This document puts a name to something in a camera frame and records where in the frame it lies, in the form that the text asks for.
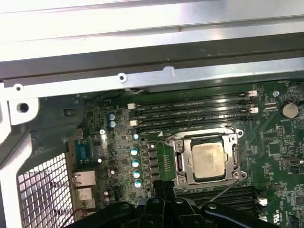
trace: mounting hole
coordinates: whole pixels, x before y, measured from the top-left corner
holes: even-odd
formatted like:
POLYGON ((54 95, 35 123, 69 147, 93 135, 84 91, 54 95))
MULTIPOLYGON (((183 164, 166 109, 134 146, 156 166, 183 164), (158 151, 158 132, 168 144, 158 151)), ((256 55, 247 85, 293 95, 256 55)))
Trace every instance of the mounting hole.
POLYGON ((21 85, 21 84, 15 84, 15 85, 13 86, 13 88, 14 88, 16 91, 21 91, 21 90, 23 89, 23 85, 21 85))
POLYGON ((120 83, 125 83, 127 81, 127 75, 124 73, 119 73, 118 75, 118 80, 120 83))
POLYGON ((17 111, 20 113, 27 113, 29 110, 29 106, 27 103, 19 103, 17 105, 17 111))

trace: screw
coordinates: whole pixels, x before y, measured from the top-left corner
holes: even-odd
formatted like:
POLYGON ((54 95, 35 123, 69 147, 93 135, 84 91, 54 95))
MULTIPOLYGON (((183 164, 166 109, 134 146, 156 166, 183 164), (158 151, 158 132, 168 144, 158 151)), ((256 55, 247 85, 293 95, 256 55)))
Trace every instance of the screw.
POLYGON ((216 209, 216 208, 217 208, 217 206, 216 206, 215 204, 209 204, 208 207, 209 207, 210 209, 216 209))
POLYGON ((176 202, 177 204, 182 204, 184 201, 183 201, 182 199, 176 199, 175 202, 176 202))
POLYGON ((279 96, 279 95, 280 95, 280 92, 275 90, 275 91, 272 92, 272 95, 273 95, 274 97, 279 96))
POLYGON ((239 178, 238 171, 233 172, 232 176, 233 176, 234 178, 237 178, 237 179, 238 179, 238 178, 239 178))

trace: dimm slot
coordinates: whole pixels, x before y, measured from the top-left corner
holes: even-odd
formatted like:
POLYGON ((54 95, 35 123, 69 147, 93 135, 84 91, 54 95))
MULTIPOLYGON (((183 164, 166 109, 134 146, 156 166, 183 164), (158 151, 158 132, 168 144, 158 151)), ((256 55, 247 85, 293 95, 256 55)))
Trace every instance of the dimm slot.
POLYGON ((222 118, 222 119, 215 119, 215 120, 203 120, 200 123, 191 123, 191 124, 179 124, 179 125, 167 125, 167 126, 152 126, 146 128, 137 128, 138 131, 142 134, 150 133, 152 131, 164 131, 164 130, 186 130, 186 129, 196 129, 205 127, 206 124, 219 124, 219 123, 227 123, 227 122, 234 122, 234 121, 249 121, 252 117, 249 115, 246 116, 237 116, 231 118, 222 118))
POLYGON ((188 111, 177 111, 177 112, 166 112, 161 114, 154 114, 152 116, 139 116, 135 117, 139 123, 160 121, 160 120, 170 120, 173 118, 187 118, 187 117, 202 117, 205 115, 223 115, 223 114, 234 114, 234 113, 248 113, 250 111, 250 106, 226 106, 222 108, 208 108, 208 109, 194 109, 188 111))
POLYGON ((220 99, 238 99, 238 98, 244 98, 247 97, 247 93, 233 93, 233 94, 221 94, 221 95, 213 95, 213 96, 203 96, 203 97, 195 97, 195 98, 181 98, 179 100, 174 99, 174 100, 169 100, 165 102, 153 102, 153 103, 147 103, 147 104, 137 104, 137 109, 141 110, 144 108, 150 108, 150 107, 155 107, 155 106, 164 106, 164 105, 174 105, 181 103, 183 100, 184 102, 187 101, 215 101, 215 100, 220 100, 220 99))
POLYGON ((217 100, 198 100, 198 101, 179 101, 175 104, 161 104, 161 105, 153 105, 144 108, 136 108, 135 111, 138 114, 147 114, 153 112, 162 112, 165 111, 174 111, 181 109, 189 109, 189 108, 199 108, 199 107, 210 107, 217 106, 223 104, 238 104, 238 103, 251 103, 250 100, 245 100, 243 98, 238 98, 237 100, 227 100, 227 99, 217 99, 217 100))

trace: integrated circuit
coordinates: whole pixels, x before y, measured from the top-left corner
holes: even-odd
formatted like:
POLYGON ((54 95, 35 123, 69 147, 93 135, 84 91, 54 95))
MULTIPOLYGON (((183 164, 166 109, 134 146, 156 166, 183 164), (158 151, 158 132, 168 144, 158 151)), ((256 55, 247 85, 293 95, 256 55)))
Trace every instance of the integrated circuit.
POLYGON ((295 197, 295 204, 296 204, 296 206, 304 205, 304 196, 295 197))
POLYGON ((192 147, 189 165, 196 178, 211 178, 225 174, 227 160, 222 143, 203 143, 192 147))

